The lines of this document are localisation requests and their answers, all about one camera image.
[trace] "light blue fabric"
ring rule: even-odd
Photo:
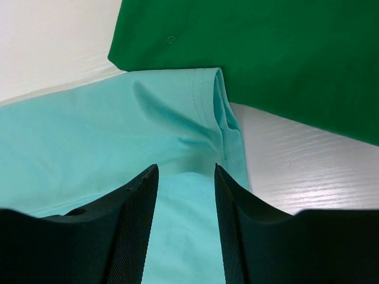
[[[0,108],[0,207],[65,214],[153,163],[143,283],[224,283],[215,164],[249,185],[219,69],[131,72]]]

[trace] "dark green fabric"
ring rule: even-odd
[[[124,0],[109,59],[221,67],[232,102],[379,145],[379,0]]]

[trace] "turquoise t-shirt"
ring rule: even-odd
[[[143,283],[223,283],[215,163],[249,185],[220,69],[131,72],[0,107],[0,207],[65,214],[153,163]]]

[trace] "cloth fold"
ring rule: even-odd
[[[215,163],[249,184],[220,69],[130,72],[0,107],[0,207],[65,214],[153,163],[143,283],[223,283]]]
[[[379,1],[127,0],[120,69],[221,67],[231,102],[379,146]]]

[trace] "turquoise cloth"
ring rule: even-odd
[[[224,283],[215,163],[248,188],[220,69],[131,72],[0,108],[0,207],[65,214],[157,163],[143,283]]]

